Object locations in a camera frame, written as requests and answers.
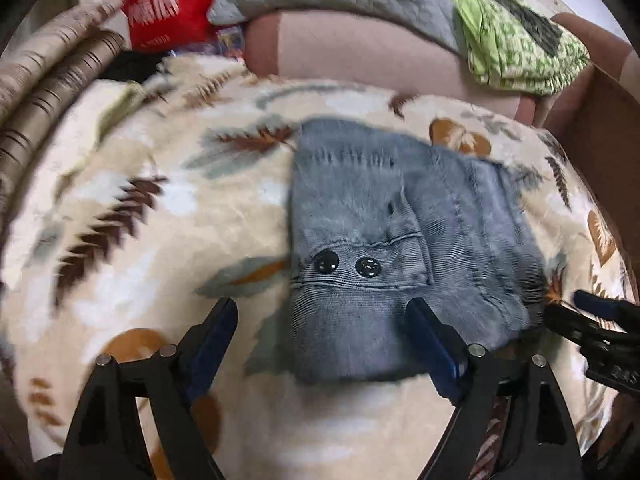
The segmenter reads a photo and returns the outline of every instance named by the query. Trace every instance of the folded jeans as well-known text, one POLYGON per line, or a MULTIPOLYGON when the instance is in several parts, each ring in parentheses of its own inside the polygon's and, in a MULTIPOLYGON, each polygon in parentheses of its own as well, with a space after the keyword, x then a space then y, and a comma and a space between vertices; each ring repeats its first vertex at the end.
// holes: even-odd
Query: folded jeans
POLYGON ((540 323, 540 250, 499 164, 353 121, 298 136, 292 187, 289 361, 299 380, 421 371, 404 308, 423 297, 493 349, 540 323))

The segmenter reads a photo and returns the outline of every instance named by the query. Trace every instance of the feather pattern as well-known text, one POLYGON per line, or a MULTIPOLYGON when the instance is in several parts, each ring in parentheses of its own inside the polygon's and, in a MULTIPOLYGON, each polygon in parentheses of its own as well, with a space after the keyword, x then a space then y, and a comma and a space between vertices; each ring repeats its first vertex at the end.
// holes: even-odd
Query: feather pattern
POLYGON ((562 201, 564 202, 564 205, 569 211, 571 211, 571 203, 569 202, 569 190, 567 189, 567 186, 566 186, 566 177, 562 172, 562 168, 560 167, 560 164, 558 164, 558 161, 555 160, 552 156, 546 156, 545 160, 548 162, 549 166, 551 167, 551 171, 553 171, 554 179, 556 180, 556 187, 558 188, 558 192, 562 197, 562 201))
POLYGON ((517 186, 527 191, 538 189, 545 180, 545 177, 533 166, 516 164, 510 168, 510 173, 517 186))
POLYGON ((273 131, 266 126, 258 126, 257 133, 257 136, 251 134, 240 136, 224 135, 219 136, 218 140, 231 145, 240 152, 257 152, 262 154, 268 152, 278 144, 286 144, 286 140, 293 135, 293 130, 290 126, 273 128, 273 131))
POLYGON ((205 78, 204 83, 197 85, 191 92, 185 94, 186 107, 200 108, 211 105, 218 99, 218 93, 231 78, 232 75, 226 71, 205 78))
POLYGON ((562 148, 558 140, 553 135, 551 135, 549 132, 544 131, 538 134, 538 138, 542 142, 544 142, 546 147, 548 147, 549 152, 551 152, 551 155, 553 155, 555 158, 560 159, 560 161, 565 166, 567 165, 567 162, 569 161, 569 159, 567 158, 566 153, 564 152, 564 149, 562 148))
POLYGON ((160 184, 167 182, 164 176, 129 180, 123 187, 124 195, 110 212, 96 217, 100 223, 91 225, 90 231, 79 235, 79 244, 66 250, 60 259, 55 306, 60 309, 68 291, 91 271, 100 261, 108 261, 112 245, 119 246, 124 233, 136 236, 135 224, 145 221, 145 208, 154 209, 154 195, 162 193, 160 184))
POLYGON ((400 117, 404 120, 404 114, 402 113, 402 107, 407 104, 409 101, 413 101, 417 98, 417 94, 396 94, 389 101, 389 110, 392 111, 396 116, 400 117))

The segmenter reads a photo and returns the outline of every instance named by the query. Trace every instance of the blanket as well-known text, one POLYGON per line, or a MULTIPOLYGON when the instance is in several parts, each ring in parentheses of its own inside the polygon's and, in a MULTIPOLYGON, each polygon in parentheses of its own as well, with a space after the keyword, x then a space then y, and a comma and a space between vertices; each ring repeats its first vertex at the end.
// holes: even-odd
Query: blanket
MULTIPOLYGON (((447 98, 259 79, 241 64, 220 63, 168 61, 177 89, 127 118, 90 155, 6 297, 15 387, 32 440, 47 450, 63 445, 97 355, 144 358, 231 296, 238 330, 212 389, 192 409, 227 478, 418 476, 452 413, 428 376, 303 386, 281 359, 287 199, 296 131, 312 117, 359 121, 503 164, 520 187, 548 294, 569 302, 583 288, 632 300, 598 207, 545 130, 447 98)), ((569 341, 550 338, 536 351, 552 363, 585 450, 608 420, 614 392, 584 377, 569 341)), ((139 413, 156 474, 169 479, 148 402, 139 413)))

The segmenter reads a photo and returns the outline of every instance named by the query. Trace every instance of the brown fabric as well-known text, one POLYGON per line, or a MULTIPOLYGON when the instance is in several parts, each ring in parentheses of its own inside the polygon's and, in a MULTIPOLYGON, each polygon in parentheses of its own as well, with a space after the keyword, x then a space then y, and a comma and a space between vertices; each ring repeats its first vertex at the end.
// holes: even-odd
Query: brown fabric
POLYGON ((551 19, 584 43, 594 64, 613 78, 620 78, 626 57, 633 50, 630 44, 575 14, 561 12, 551 19))
POLYGON ((627 56, 618 81, 622 88, 640 102, 640 58, 635 50, 627 56))
POLYGON ((279 12, 261 16, 244 29, 244 62, 255 75, 278 75, 279 34, 279 12))
POLYGON ((78 5, 59 14, 15 53, 0 60, 0 124, 57 62, 121 6, 121 0, 78 5))
MULTIPOLYGON (((277 12, 253 20, 245 39, 247 68, 258 76, 329 78, 402 94, 451 97, 511 119, 520 107, 521 94, 476 82, 466 60, 375 18, 325 10, 277 12)), ((525 102, 520 113, 527 125, 529 107, 525 102)))
POLYGON ((0 129, 0 215, 4 216, 25 169, 52 125, 123 46, 121 35, 98 31, 56 67, 4 123, 0 129))
POLYGON ((611 419, 596 443, 599 458, 619 442, 630 425, 640 433, 640 399, 620 394, 613 402, 611 419))
POLYGON ((516 110, 514 120, 522 124, 533 124, 533 119, 536 114, 536 100, 533 96, 523 94, 520 96, 520 103, 516 110))
POLYGON ((536 128, 544 127, 546 118, 548 117, 551 108, 553 108, 554 104, 556 104, 556 101, 560 97, 561 93, 562 92, 537 98, 536 111, 533 115, 533 126, 535 126, 536 128))
POLYGON ((559 140, 613 220, 637 276, 640 104, 601 70, 594 70, 592 80, 580 111, 559 140))
POLYGON ((596 69, 593 65, 585 68, 580 75, 567 88, 562 90, 557 96, 553 96, 552 106, 542 120, 540 114, 545 112, 544 106, 536 111, 539 115, 535 117, 534 123, 546 128, 556 137, 561 137, 567 126, 574 120, 578 110, 582 107, 585 94, 593 84, 593 74, 596 69))
POLYGON ((0 478, 2 480, 34 479, 29 447, 27 418, 18 406, 14 389, 0 371, 0 478), (8 474, 12 466, 16 476, 8 474))

